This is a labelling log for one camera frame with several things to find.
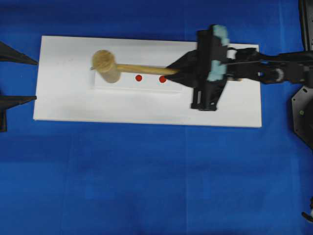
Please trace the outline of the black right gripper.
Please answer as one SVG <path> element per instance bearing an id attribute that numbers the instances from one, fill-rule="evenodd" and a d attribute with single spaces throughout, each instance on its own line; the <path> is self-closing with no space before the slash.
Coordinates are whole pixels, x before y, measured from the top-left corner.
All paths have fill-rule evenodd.
<path id="1" fill-rule="evenodd" d="M 227 83 L 228 32 L 225 26 L 213 24 L 207 30 L 197 32 L 197 50 L 185 53 L 167 66 L 177 71 L 195 66 L 195 75 L 177 72 L 166 75 L 172 82 L 194 88 L 191 108 L 200 111 L 216 111 L 218 101 Z"/>

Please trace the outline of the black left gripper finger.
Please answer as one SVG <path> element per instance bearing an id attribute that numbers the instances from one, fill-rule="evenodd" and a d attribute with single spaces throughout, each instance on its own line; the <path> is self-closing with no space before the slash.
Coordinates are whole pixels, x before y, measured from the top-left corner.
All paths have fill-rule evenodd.
<path id="1" fill-rule="evenodd" d="M 33 100 L 36 100 L 36 96 L 13 96 L 13 95 L 1 95 L 0 96 L 0 131 L 7 131 L 7 118 L 6 111 L 15 106 L 23 105 Z"/>
<path id="2" fill-rule="evenodd" d="M 38 65 L 38 62 L 30 58 L 29 56 L 18 52 L 11 48 L 7 44 L 0 42 L 0 61 L 1 62 L 13 62 L 29 65 Z"/>

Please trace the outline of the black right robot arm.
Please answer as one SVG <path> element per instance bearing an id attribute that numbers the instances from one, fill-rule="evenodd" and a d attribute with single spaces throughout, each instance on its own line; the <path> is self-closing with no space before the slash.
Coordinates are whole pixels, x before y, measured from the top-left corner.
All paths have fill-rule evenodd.
<path id="1" fill-rule="evenodd" d="M 228 32 L 225 26 L 213 24 L 197 32 L 197 48 L 168 66 L 175 74 L 165 78 L 193 89 L 191 109 L 216 111 L 228 80 L 246 78 L 263 84 L 283 83 L 313 86 L 312 51 L 261 54 L 253 47 L 236 49 L 228 58 Z"/>

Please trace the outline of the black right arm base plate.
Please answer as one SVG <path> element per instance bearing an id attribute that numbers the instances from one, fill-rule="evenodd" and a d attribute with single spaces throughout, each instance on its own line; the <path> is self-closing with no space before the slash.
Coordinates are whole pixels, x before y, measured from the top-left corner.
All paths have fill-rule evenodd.
<path id="1" fill-rule="evenodd" d="M 313 89 L 303 86 L 292 98 L 294 133 L 313 148 Z"/>

